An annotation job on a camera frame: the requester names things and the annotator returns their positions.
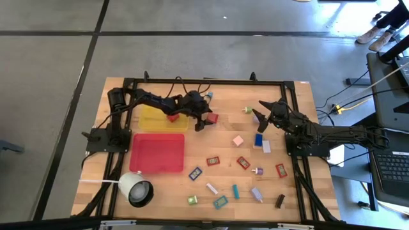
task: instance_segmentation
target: keyboard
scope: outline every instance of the keyboard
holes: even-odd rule
[[[375,157],[383,181],[409,183],[408,155],[375,154]]]

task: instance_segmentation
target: red tray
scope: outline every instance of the red tray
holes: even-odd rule
[[[183,171],[183,134],[135,134],[129,170],[142,173],[180,173]]]

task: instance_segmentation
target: pink block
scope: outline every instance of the pink block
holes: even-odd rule
[[[235,138],[233,139],[233,142],[236,144],[237,147],[239,147],[239,145],[241,145],[241,144],[244,142],[244,140],[243,140],[242,137],[240,137],[240,136],[238,135],[237,137],[235,137]]]

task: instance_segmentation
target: white cable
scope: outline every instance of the white cable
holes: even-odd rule
[[[345,99],[345,100],[343,100],[343,101],[341,101],[341,102],[335,103],[334,106],[331,107],[330,112],[332,111],[332,109],[334,109],[334,108],[336,107],[336,105],[340,105],[341,103],[343,103],[343,102],[345,102],[345,101],[347,101],[347,100],[353,98],[354,96],[360,95],[361,93],[365,92],[367,89],[369,89],[369,88],[371,88],[371,87],[377,85],[379,82],[381,82],[381,81],[385,80],[386,78],[390,77],[392,74],[396,73],[398,70],[402,69],[402,68],[405,67],[407,64],[409,64],[409,62],[405,63],[403,66],[397,68],[396,70],[390,72],[388,75],[382,77],[382,78],[379,79],[377,82],[375,82],[374,84],[372,84],[372,85],[366,87],[366,88],[365,88],[364,90],[362,90],[361,92],[358,92],[358,93],[356,93],[355,95],[352,95],[352,96],[350,96],[349,98],[347,98],[347,99]],[[326,120],[327,120],[327,117],[324,118],[324,120],[321,122],[321,124],[324,123],[324,121],[326,121]]]
[[[103,182],[119,183],[119,181],[114,181],[114,180],[83,180],[83,179],[80,179],[79,181],[86,182],[86,183],[103,183]]]

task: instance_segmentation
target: red block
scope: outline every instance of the red block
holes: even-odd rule
[[[167,119],[171,122],[176,121],[179,118],[179,114],[173,115],[173,116],[166,116]]]
[[[214,114],[214,113],[212,113],[212,112],[209,112],[209,113],[207,114],[206,120],[212,122],[213,124],[216,124],[218,118],[219,118],[219,115],[218,115],[218,114]]]

